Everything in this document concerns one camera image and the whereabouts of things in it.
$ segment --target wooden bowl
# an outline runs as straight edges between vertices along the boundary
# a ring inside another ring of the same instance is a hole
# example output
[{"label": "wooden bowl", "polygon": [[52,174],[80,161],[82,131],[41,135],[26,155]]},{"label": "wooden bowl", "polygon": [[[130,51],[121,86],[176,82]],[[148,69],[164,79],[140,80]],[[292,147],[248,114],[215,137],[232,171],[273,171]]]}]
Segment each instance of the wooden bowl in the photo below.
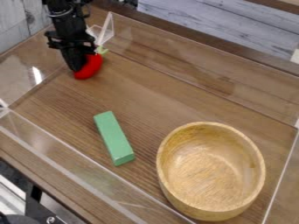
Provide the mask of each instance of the wooden bowl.
[{"label": "wooden bowl", "polygon": [[160,186],[184,214],[224,221],[251,205],[265,182],[265,163],[245,135],[215,122],[172,131],[156,157]]}]

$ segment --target green block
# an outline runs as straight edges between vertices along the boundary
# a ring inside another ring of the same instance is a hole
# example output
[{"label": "green block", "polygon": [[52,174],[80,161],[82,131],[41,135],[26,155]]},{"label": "green block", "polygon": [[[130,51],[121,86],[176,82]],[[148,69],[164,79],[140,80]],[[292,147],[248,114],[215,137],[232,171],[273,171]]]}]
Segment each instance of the green block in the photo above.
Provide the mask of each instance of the green block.
[{"label": "green block", "polygon": [[118,126],[112,111],[93,116],[97,131],[104,139],[114,165],[121,165],[136,158],[125,134]]}]

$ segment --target red object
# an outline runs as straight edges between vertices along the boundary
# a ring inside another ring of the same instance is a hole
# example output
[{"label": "red object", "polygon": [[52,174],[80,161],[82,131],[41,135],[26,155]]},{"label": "red object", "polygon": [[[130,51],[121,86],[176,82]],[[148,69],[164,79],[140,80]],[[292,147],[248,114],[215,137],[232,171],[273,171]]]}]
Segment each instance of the red object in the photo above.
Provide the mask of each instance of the red object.
[{"label": "red object", "polygon": [[102,64],[102,57],[100,54],[86,54],[86,64],[85,66],[76,72],[74,79],[85,80],[93,74],[96,74]]}]

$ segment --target bowl rim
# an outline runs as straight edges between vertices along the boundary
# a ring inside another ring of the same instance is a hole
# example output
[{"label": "bowl rim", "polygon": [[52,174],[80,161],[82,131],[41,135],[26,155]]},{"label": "bowl rim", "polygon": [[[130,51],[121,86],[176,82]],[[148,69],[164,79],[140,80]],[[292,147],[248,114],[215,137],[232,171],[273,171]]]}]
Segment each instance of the bowl rim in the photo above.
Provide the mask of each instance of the bowl rim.
[{"label": "bowl rim", "polygon": [[[193,206],[188,203],[188,201],[185,201],[184,199],[181,199],[180,195],[177,195],[177,193],[173,191],[173,189],[169,187],[167,178],[164,176],[164,170],[163,170],[163,166],[161,166],[161,155],[163,155],[163,151],[164,151],[164,145],[168,142],[169,138],[173,136],[173,134],[176,132],[179,132],[180,130],[184,130],[192,126],[201,126],[201,125],[209,125],[209,126],[217,126],[221,127],[229,131],[232,131],[236,135],[239,135],[251,145],[251,149],[253,150],[253,152],[256,153],[256,157],[257,157],[257,161],[259,161],[259,171],[260,171],[260,175],[259,175],[259,180],[257,180],[257,184],[256,184],[256,188],[252,191],[252,193],[245,197],[245,199],[241,201],[240,204],[232,205],[229,206],[227,209],[212,209],[212,210],[207,210],[204,207],[199,207],[199,206]],[[160,146],[159,146],[159,150],[157,150],[157,154],[156,154],[156,172],[157,172],[157,177],[159,177],[159,181],[160,181],[160,185],[163,185],[163,187],[165,188],[167,192],[188,207],[192,207],[197,210],[205,211],[205,212],[229,212],[233,211],[236,209],[240,209],[241,207],[248,206],[253,200],[256,199],[261,188],[264,186],[265,183],[265,177],[267,177],[267,168],[265,168],[265,161],[263,158],[263,155],[260,153],[260,150],[257,148],[257,146],[255,145],[255,143],[252,142],[252,140],[235,128],[232,128],[231,126],[228,126],[227,124],[219,123],[219,122],[191,122],[184,124],[183,126],[177,127],[164,138]]]}]

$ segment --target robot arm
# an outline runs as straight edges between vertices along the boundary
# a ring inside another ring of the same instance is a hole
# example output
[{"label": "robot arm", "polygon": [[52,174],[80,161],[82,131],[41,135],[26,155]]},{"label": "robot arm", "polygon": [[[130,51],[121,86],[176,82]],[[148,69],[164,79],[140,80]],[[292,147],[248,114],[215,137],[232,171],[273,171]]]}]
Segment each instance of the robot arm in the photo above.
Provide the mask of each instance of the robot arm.
[{"label": "robot arm", "polygon": [[85,33],[86,24],[82,7],[92,0],[41,0],[48,6],[56,31],[44,33],[49,48],[58,49],[73,72],[86,64],[86,54],[94,54],[94,38]]}]

